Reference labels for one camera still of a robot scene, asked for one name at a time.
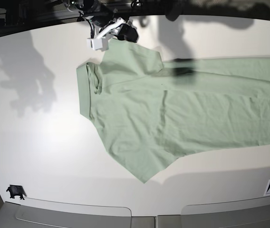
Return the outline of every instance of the white table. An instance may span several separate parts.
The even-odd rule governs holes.
[[[174,58],[270,56],[270,21],[181,16],[137,19],[139,45]],[[178,159],[146,184],[105,151],[79,113],[76,68],[100,62],[86,47],[87,23],[0,38],[0,195],[4,201],[76,213],[181,214],[186,205],[262,197],[270,145],[203,152]],[[10,199],[10,185],[28,198]],[[108,206],[107,212],[95,207]]]

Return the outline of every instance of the green polo shirt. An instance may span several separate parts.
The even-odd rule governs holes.
[[[142,182],[186,155],[270,144],[269,57],[162,62],[112,39],[77,78],[80,113]]]

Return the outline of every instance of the white tabletop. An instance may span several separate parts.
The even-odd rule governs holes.
[[[270,56],[270,21],[150,16],[139,45],[174,58]],[[86,47],[89,26],[70,23],[0,38],[0,195],[4,201],[129,208],[132,216],[181,214],[190,204],[262,197],[270,178],[270,145],[203,152],[178,159],[146,184],[105,151],[79,113],[76,68],[100,62]],[[27,196],[10,199],[7,187]],[[55,204],[50,209],[58,209]],[[71,212],[81,213],[77,208]]]

